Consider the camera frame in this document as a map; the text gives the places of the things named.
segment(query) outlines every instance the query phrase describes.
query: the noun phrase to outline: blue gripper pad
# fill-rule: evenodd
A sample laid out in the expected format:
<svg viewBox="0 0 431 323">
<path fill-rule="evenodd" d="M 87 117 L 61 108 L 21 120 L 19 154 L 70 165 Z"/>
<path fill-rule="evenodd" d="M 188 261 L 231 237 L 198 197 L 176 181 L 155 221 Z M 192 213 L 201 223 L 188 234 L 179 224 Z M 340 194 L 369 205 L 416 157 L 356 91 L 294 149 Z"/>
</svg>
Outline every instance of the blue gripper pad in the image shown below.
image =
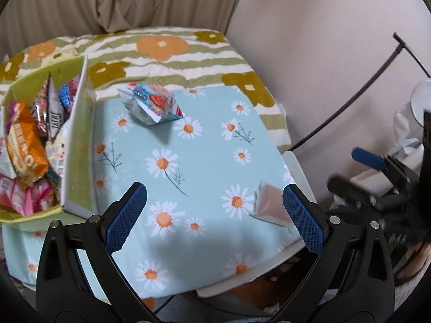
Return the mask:
<svg viewBox="0 0 431 323">
<path fill-rule="evenodd" d="M 352 158 L 357 162 L 360 162 L 366 166 L 369 166 L 374 170 L 377 170 L 377 171 L 386 170 L 386 163 L 384 161 L 384 158 L 376 154 L 367 152 L 362 148 L 359 148 L 359 147 L 353 148 Z"/>
<path fill-rule="evenodd" d="M 105 249 L 109 254 L 121 250 L 146 203 L 147 189 L 140 184 L 106 229 Z"/>
<path fill-rule="evenodd" d="M 284 188 L 283 205 L 308 250 L 318 256 L 322 255 L 325 247 L 324 231 L 290 186 Z"/>
</svg>

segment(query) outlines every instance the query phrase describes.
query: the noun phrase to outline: wall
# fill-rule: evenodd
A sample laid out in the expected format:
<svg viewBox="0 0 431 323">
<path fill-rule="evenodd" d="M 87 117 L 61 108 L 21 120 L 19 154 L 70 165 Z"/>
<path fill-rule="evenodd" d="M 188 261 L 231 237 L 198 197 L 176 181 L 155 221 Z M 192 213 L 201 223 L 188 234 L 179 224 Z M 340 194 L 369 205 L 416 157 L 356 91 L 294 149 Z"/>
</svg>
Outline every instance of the wall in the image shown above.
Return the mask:
<svg viewBox="0 0 431 323">
<path fill-rule="evenodd" d="M 398 34 L 431 69 L 431 14 L 422 0 L 240 0 L 227 37 L 287 110 L 297 142 L 385 62 Z M 403 51 L 346 112 L 295 151 L 320 201 L 328 176 L 364 168 L 352 147 L 385 153 L 392 117 L 424 74 Z"/>
</svg>

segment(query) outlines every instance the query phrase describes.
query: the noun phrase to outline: storage box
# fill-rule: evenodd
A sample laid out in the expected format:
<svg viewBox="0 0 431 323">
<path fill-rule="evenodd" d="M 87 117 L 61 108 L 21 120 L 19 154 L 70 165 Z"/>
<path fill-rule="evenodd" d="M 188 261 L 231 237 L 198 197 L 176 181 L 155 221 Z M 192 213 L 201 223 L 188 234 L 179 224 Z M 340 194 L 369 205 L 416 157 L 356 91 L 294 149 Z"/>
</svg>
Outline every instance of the storage box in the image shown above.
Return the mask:
<svg viewBox="0 0 431 323">
<path fill-rule="evenodd" d="M 56 90 L 81 74 L 69 118 L 70 135 L 66 143 L 60 204 L 28 217 L 22 217 L 13 209 L 0 205 L 0 222 L 22 231 L 45 231 L 53 220 L 61 220 L 64 224 L 79 223 L 97 213 L 91 162 L 95 95 L 86 70 L 87 58 L 77 56 L 40 68 L 11 84 L 1 105 L 8 106 L 14 100 L 26 101 L 30 105 L 49 73 Z"/>
</svg>

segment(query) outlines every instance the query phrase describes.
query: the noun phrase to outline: beige curtain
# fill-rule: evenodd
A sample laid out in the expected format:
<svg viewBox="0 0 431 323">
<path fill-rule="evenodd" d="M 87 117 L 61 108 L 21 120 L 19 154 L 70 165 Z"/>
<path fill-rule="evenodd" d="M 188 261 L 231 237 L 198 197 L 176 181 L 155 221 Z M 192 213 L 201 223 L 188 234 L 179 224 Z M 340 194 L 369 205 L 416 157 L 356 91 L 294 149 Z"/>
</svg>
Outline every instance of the beige curtain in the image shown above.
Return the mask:
<svg viewBox="0 0 431 323">
<path fill-rule="evenodd" d="M 57 36 L 134 27 L 202 27 L 225 32 L 238 0 L 9 0 L 0 15 L 0 55 Z"/>
</svg>

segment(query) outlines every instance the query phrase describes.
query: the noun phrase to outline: striped fabric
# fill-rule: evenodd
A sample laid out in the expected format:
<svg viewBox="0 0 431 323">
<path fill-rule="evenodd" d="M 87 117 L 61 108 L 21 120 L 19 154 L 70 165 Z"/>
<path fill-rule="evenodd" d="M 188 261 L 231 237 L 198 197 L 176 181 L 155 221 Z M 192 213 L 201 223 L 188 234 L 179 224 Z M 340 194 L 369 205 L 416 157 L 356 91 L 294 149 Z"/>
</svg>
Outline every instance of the striped fabric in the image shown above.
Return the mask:
<svg viewBox="0 0 431 323">
<path fill-rule="evenodd" d="M 285 116 L 268 89 L 224 36 L 212 30 L 158 27 L 58 37 L 29 47 L 0 66 L 0 96 L 16 78 L 79 54 L 88 56 L 98 100 L 118 96 L 120 82 L 155 83 L 171 91 L 237 85 L 253 103 L 279 151 L 291 145 Z"/>
</svg>

